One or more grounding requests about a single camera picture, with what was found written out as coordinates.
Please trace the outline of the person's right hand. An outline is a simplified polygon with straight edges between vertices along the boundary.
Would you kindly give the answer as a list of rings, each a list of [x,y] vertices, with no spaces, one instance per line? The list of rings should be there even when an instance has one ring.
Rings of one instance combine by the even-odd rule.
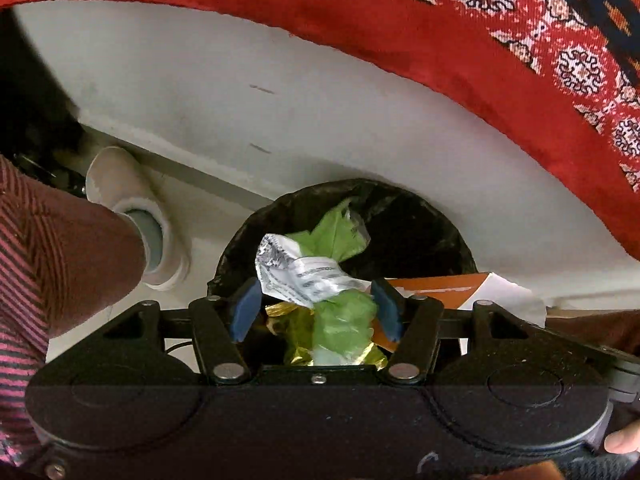
[[[640,420],[609,434],[604,439],[604,449],[611,454],[628,454],[640,450]]]

